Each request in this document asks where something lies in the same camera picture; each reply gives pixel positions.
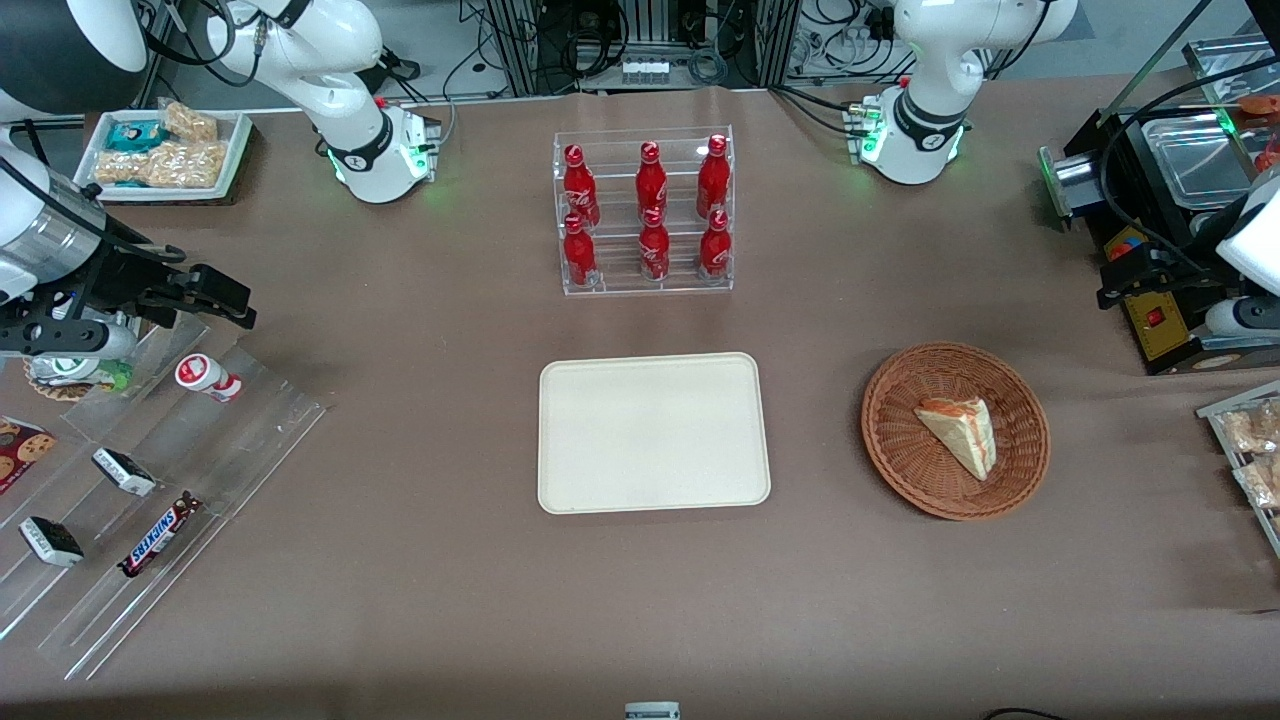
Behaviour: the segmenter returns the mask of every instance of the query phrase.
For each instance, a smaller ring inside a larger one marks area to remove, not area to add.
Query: coca-cola bottle
[[[728,213],[712,210],[708,224],[698,252],[698,277],[708,284],[719,284],[728,277],[728,265],[733,259],[733,238],[728,236]]]
[[[658,143],[645,141],[640,146],[640,172],[636,173],[637,213],[644,218],[649,208],[667,210],[667,170],[658,158]]]
[[[577,287],[594,287],[600,282],[595,243],[586,233],[586,222],[577,214],[564,218],[564,261],[568,263],[568,279]]]
[[[723,135],[713,135],[707,141],[707,158],[698,170],[698,217],[705,218],[712,210],[723,208],[728,197],[728,158],[724,150],[728,149],[728,138]]]
[[[662,208],[648,208],[640,231],[640,274],[654,282],[667,279],[671,270],[671,236],[662,220]]]
[[[595,196],[595,176],[586,168],[581,145],[564,147],[564,199],[591,227],[600,224],[600,201]]]

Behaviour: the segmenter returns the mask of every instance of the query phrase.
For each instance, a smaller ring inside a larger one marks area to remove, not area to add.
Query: plastic tray
[[[1248,192],[1249,177],[1213,113],[1151,120],[1142,132],[1179,206],[1217,210]]]
[[[244,113],[201,110],[218,120],[218,138],[227,142],[227,160],[223,163],[223,172],[218,176],[214,187],[119,187],[104,184],[102,193],[97,199],[102,202],[195,202],[219,200],[232,190],[236,170],[239,168],[244,147],[248,145],[253,122]],[[159,110],[118,110],[102,113],[90,137],[88,147],[81,156],[81,164],[76,168],[76,184],[84,187],[93,181],[93,168],[97,167],[97,156],[106,145],[106,135],[111,126],[131,120],[156,120],[160,119]]]
[[[538,502],[553,515],[759,505],[769,496],[750,355],[552,363],[539,410]]]
[[[707,138],[721,133],[728,138],[730,176],[726,211],[733,254],[740,247],[735,224],[733,186],[736,181],[733,128],[709,126],[641,131],[561,132],[556,133],[552,151],[552,191],[556,201],[557,242],[561,259],[561,286],[564,295],[652,293],[652,292],[723,292],[733,288],[733,261],[728,277],[719,284],[707,284],[698,277],[698,252],[707,220],[698,217],[698,170],[707,156]],[[648,140],[662,149],[662,167],[667,170],[667,232],[671,234],[671,273],[663,282],[640,274],[640,218],[636,213],[635,177],[640,169],[640,145]],[[600,282],[594,287],[577,287],[570,281],[564,261],[564,147],[581,145],[586,167],[595,176],[600,200],[600,224],[591,231],[595,241],[595,263]]]

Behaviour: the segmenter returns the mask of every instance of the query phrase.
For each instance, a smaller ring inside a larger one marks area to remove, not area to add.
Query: wicker basket
[[[915,416],[931,397],[980,397],[991,410],[996,466],[979,482]],[[890,357],[863,396],[863,439],[884,480],[950,520],[987,520],[1027,502],[1048,468],[1048,421],[1027,383],[995,355],[950,342]]]

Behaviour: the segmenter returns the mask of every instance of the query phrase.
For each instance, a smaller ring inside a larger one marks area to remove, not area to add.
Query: acrylic bottle rack
[[[91,678],[106,662],[324,414],[238,346],[214,346],[207,331],[189,316],[152,331],[129,359],[141,380],[81,400],[63,415],[70,428],[55,432],[58,445],[0,496],[0,637],[19,623],[24,635],[32,629],[67,679]],[[238,374],[243,393],[223,405],[178,387],[173,369],[193,350]],[[156,488],[137,497],[105,479],[90,459],[102,446],[133,457]],[[183,491],[204,507],[125,578],[116,564]],[[84,559],[73,568],[37,559],[18,532],[32,515],[65,525]]]
[[[603,131],[556,133],[552,150],[552,192],[556,200],[557,247],[561,259],[561,284],[564,295],[620,295],[650,292],[724,292],[733,288],[733,260],[728,274],[717,284],[708,284],[698,275],[699,247],[707,220],[698,215],[698,170],[707,156],[707,141],[713,133],[728,138],[726,159],[731,169],[735,146],[731,126],[664,128],[646,131]],[[654,282],[640,273],[640,218],[636,205],[635,177],[640,169],[640,145],[654,141],[662,151],[662,165],[667,170],[667,220],[671,234],[671,272],[666,279]],[[595,261],[600,282],[593,287],[579,287],[570,279],[564,259],[564,217],[568,201],[564,197],[564,147],[580,145],[586,167],[595,176],[600,202],[600,224],[590,231],[595,241]],[[739,238],[735,228],[733,184],[736,172],[730,174],[724,210],[728,213],[733,252]]]

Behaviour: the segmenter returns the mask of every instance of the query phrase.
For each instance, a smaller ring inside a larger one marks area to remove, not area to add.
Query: snack tray
[[[1222,452],[1226,454],[1226,460],[1231,464],[1233,470],[1239,470],[1240,468],[1248,465],[1253,461],[1253,457],[1251,454],[1240,452],[1228,443],[1226,433],[1222,428],[1222,423],[1219,421],[1217,415],[1229,410],[1249,410],[1252,407],[1257,407],[1265,400],[1276,397],[1280,397],[1280,380],[1267,383],[1262,387],[1253,388],[1248,392],[1243,392],[1235,397],[1229,397],[1221,402],[1201,407],[1196,411],[1197,416],[1208,420],[1210,427],[1213,428],[1213,434],[1217,437],[1219,445],[1222,446]],[[1262,524],[1262,532],[1267,536],[1267,541],[1271,542],[1271,550],[1275,551],[1276,557],[1280,557],[1280,536],[1277,536],[1280,511],[1258,507],[1253,501],[1253,496],[1244,487],[1244,483],[1240,483],[1240,489],[1244,491],[1244,496],[1249,500],[1249,507],[1253,507],[1253,512],[1258,516],[1258,523]]]
[[[214,187],[128,187],[104,184],[102,193],[97,199],[102,202],[175,202],[175,201],[201,201],[219,200],[227,197],[232,190],[232,181],[236,179],[236,169],[239,167],[244,147],[248,146],[248,136],[253,129],[253,120],[246,113],[225,110],[201,110],[202,114],[218,120],[218,140],[227,142],[227,160],[223,170],[218,174]],[[81,156],[81,164],[76,168],[76,184],[84,187],[93,181],[93,168],[97,167],[97,156],[106,146],[106,136],[116,123],[134,120],[157,120],[160,110],[116,110],[102,113],[93,128],[93,135],[88,140],[88,147]]]

